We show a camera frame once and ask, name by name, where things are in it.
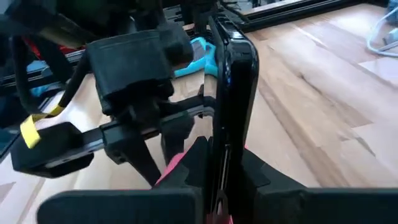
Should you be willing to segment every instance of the white cable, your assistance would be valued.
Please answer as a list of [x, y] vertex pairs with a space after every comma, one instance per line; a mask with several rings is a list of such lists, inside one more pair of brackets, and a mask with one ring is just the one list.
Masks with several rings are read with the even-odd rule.
[[373, 40], [373, 39], [377, 36], [377, 34], [379, 33], [380, 28], [381, 28], [381, 26], [383, 25], [384, 20], [386, 20], [389, 16], [393, 15], [393, 14], [394, 14], [395, 12], [397, 12], [397, 11], [398, 11], [398, 7], [396, 7], [395, 9], [393, 9], [391, 12], [389, 12], [389, 13], [388, 13], [387, 15], [385, 15], [383, 18], [381, 18], [381, 19], [377, 22], [377, 24], [376, 24], [374, 30], [372, 31], [372, 34], [371, 34], [371, 35], [369, 36], [369, 38], [367, 39], [366, 45], [367, 45], [368, 49], [369, 49], [370, 51], [374, 52], [375, 54], [383, 55], [383, 56], [387, 56], [387, 57], [398, 57], [398, 54], [396, 54], [396, 53], [383, 52], [383, 51], [381, 51], [380, 49], [375, 49], [375, 48], [372, 47], [372, 45], [371, 45], [372, 40]]

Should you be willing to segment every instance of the wooden table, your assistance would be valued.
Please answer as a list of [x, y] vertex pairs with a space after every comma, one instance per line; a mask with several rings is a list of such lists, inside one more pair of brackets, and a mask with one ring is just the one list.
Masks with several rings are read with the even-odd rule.
[[[246, 142], [252, 152], [309, 187], [398, 187], [398, 61], [365, 50], [383, 14], [362, 4], [248, 34], [261, 59]], [[174, 80], [172, 99], [196, 94], [203, 82], [201, 73]], [[89, 75], [60, 117], [39, 126], [71, 121], [86, 131], [107, 122], [94, 83]], [[208, 134], [202, 131], [210, 124], [193, 133]], [[164, 170], [160, 139], [147, 144]], [[8, 157], [0, 177], [0, 223], [10, 224], [35, 223], [40, 203], [65, 190], [149, 188], [103, 151], [88, 168], [59, 179], [14, 172]]]

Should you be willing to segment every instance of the light wood desk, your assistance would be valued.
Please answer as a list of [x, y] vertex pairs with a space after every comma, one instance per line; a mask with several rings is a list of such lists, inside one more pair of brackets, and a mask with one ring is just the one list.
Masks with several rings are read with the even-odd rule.
[[[261, 61], [250, 150], [309, 187], [398, 187], [398, 61], [365, 50], [383, 14], [362, 4], [248, 34]], [[196, 94], [202, 83], [200, 74], [175, 80], [173, 100]], [[82, 131], [107, 122], [93, 77], [61, 117], [40, 125], [66, 120]], [[164, 170], [159, 138], [147, 143]], [[88, 168], [54, 180], [18, 174], [8, 157], [0, 177], [0, 223], [7, 224], [34, 223], [40, 203], [64, 190], [149, 188], [102, 151]]]

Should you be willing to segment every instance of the blue plastic part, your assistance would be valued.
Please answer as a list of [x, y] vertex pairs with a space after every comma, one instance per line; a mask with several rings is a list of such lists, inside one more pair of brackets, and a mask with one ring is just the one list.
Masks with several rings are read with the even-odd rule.
[[197, 37], [191, 40], [191, 44], [199, 41], [200, 45], [205, 49], [205, 55], [195, 62], [191, 62], [186, 68], [174, 71], [175, 77], [182, 77], [205, 69], [205, 74], [217, 77], [218, 67], [215, 61], [216, 47], [206, 42], [203, 37]]

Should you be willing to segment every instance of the yellow tag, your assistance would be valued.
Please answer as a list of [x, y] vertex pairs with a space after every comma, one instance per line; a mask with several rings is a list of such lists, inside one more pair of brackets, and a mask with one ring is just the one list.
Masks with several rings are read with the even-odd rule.
[[22, 137], [29, 149], [33, 149], [40, 141], [39, 132], [37, 132], [35, 122], [39, 121], [48, 115], [57, 116], [63, 111], [63, 107], [57, 105], [50, 113], [32, 114], [20, 125]]
[[21, 134], [29, 149], [32, 149], [40, 141], [40, 135], [36, 130], [32, 116], [29, 116], [24, 122], [22, 122]]

